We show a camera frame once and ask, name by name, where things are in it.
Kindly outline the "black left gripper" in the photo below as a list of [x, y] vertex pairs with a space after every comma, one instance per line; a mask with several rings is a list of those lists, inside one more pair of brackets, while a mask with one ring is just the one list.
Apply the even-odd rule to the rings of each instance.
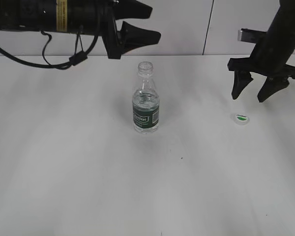
[[134, 49], [159, 43], [161, 33], [135, 27], [125, 21], [117, 30], [116, 20], [148, 19], [153, 8], [137, 0], [96, 0], [99, 17], [99, 35], [102, 37], [109, 59], [120, 59], [121, 55]]

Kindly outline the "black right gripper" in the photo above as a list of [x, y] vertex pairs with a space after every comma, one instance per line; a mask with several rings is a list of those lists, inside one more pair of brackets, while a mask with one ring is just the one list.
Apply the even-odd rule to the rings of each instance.
[[232, 99], [236, 100], [253, 81], [250, 72], [268, 76], [257, 95], [260, 103], [287, 88], [290, 84], [287, 77], [295, 80], [295, 66], [287, 64], [294, 49], [295, 38], [263, 37], [255, 45], [249, 57], [231, 58], [227, 67], [230, 71], [234, 71]]

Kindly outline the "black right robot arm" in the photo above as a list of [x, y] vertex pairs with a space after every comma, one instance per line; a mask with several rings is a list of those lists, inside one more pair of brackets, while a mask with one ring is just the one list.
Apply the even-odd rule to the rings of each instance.
[[280, 1], [279, 9], [267, 31], [240, 29], [238, 41], [253, 43], [247, 58], [231, 58], [228, 70], [234, 72], [232, 98], [236, 100], [253, 81], [252, 73], [266, 77], [257, 98], [266, 101], [295, 80], [295, 66], [287, 64], [295, 51], [295, 0]]

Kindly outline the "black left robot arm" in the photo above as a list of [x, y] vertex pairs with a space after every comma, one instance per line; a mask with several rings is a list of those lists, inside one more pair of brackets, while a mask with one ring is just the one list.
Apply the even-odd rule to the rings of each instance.
[[161, 34], [117, 20], [148, 19], [137, 0], [0, 0], [0, 31], [47, 31], [100, 36], [109, 59], [159, 43]]

